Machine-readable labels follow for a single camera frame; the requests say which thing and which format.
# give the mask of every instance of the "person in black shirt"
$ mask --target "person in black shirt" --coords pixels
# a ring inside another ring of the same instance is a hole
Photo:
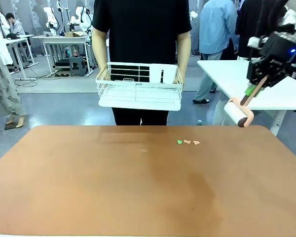
[[[183,80],[190,56],[188,0],[95,0],[92,46],[100,70],[112,62],[175,64]],[[167,125],[168,111],[112,108],[116,125]]]
[[[275,5],[276,0],[245,0],[238,12],[236,22],[236,35],[240,36],[239,39],[239,53],[238,56],[242,58],[249,58],[251,51],[252,58],[259,58],[259,50],[248,47],[248,42],[251,37],[261,37],[264,35],[270,35],[273,29],[268,27],[268,17]],[[286,13],[286,9],[283,8],[280,17],[282,18]]]

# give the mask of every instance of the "blue shirt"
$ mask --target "blue shirt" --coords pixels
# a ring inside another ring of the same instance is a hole
[[[228,47],[230,37],[237,50],[236,21],[237,10],[231,0],[209,0],[200,15],[199,51],[218,53]]]

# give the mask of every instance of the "wire basket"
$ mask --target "wire basket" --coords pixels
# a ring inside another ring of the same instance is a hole
[[[96,83],[101,107],[181,109],[183,81],[176,65],[109,62],[97,75]]]

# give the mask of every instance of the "brown tabletop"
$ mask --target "brown tabletop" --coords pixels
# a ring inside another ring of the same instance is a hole
[[[296,237],[296,157],[259,126],[36,127],[0,160],[0,234]]]

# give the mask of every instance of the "plastic stool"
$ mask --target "plastic stool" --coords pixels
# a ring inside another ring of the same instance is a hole
[[[84,76],[87,72],[87,69],[85,67],[85,64],[83,62],[83,57],[70,57],[69,58],[69,64],[70,64],[70,76]]]

